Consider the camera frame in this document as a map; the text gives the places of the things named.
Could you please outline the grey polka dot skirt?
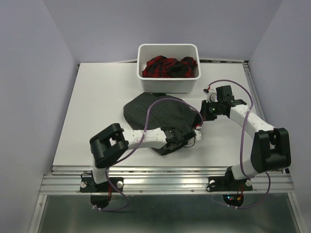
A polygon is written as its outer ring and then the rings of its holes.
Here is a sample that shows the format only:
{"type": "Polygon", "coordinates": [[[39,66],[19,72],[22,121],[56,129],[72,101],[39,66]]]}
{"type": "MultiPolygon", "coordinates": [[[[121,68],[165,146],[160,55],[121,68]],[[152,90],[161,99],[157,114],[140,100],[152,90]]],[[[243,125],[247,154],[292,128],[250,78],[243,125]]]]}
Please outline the grey polka dot skirt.
{"type": "MultiPolygon", "coordinates": [[[[163,127],[180,128],[189,125],[194,128],[201,125],[202,121],[195,110],[183,103],[182,99],[163,93],[142,93],[123,107],[123,116],[126,122],[134,130],[143,130],[149,107],[156,103],[149,114],[148,130],[163,127]]],[[[181,148],[193,147],[196,143],[195,137],[181,148]]],[[[154,149],[158,154],[164,156],[177,150],[154,149]]]]}

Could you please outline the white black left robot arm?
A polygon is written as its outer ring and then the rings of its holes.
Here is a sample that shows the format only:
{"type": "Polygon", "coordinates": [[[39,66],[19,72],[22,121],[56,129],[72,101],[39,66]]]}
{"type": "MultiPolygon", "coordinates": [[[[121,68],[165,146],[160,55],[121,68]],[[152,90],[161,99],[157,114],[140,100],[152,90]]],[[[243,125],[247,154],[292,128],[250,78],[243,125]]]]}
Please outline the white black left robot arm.
{"type": "Polygon", "coordinates": [[[191,141],[201,140],[200,131],[186,125],[181,129],[160,127],[151,130],[125,130],[120,124],[114,123],[90,140],[93,155],[91,185],[97,191],[108,187],[105,173],[115,165],[126,151],[135,152],[140,148],[163,150],[165,154],[174,152],[191,141]]]}

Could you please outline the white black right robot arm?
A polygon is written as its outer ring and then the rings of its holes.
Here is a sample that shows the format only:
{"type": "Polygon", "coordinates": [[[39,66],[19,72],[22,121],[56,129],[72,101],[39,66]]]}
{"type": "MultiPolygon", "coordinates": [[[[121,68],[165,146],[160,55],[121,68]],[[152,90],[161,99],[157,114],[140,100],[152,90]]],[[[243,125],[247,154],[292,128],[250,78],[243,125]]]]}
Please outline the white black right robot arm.
{"type": "Polygon", "coordinates": [[[224,176],[224,185],[235,189],[241,180],[253,178],[260,173],[287,168],[291,165],[289,133],[284,128],[275,128],[251,112],[243,100],[202,101],[200,111],[204,121],[217,116],[227,116],[242,127],[240,162],[229,167],[224,176]],[[243,140],[247,133],[252,139],[250,158],[243,160],[243,140]]]}

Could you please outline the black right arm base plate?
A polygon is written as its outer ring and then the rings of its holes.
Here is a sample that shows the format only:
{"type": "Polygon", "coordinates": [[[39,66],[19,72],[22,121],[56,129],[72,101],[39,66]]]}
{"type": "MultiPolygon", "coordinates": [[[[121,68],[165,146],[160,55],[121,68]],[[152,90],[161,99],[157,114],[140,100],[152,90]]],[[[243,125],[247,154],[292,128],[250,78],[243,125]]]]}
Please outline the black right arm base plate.
{"type": "Polygon", "coordinates": [[[228,206],[239,208],[244,202],[244,192],[252,191],[252,182],[249,179],[235,180],[225,176],[208,177],[207,192],[223,193],[223,200],[228,206]]]}

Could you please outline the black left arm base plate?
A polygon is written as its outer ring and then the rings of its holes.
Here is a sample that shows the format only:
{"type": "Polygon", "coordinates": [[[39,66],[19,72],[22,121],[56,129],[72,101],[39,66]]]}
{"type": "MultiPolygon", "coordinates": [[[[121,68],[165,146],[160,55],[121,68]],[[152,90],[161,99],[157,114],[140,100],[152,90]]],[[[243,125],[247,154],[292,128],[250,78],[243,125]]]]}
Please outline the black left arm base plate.
{"type": "Polygon", "coordinates": [[[99,210],[108,210],[107,207],[112,201],[112,193],[117,193],[109,182],[96,184],[91,176],[82,176],[80,193],[91,194],[90,203],[99,210]]]}

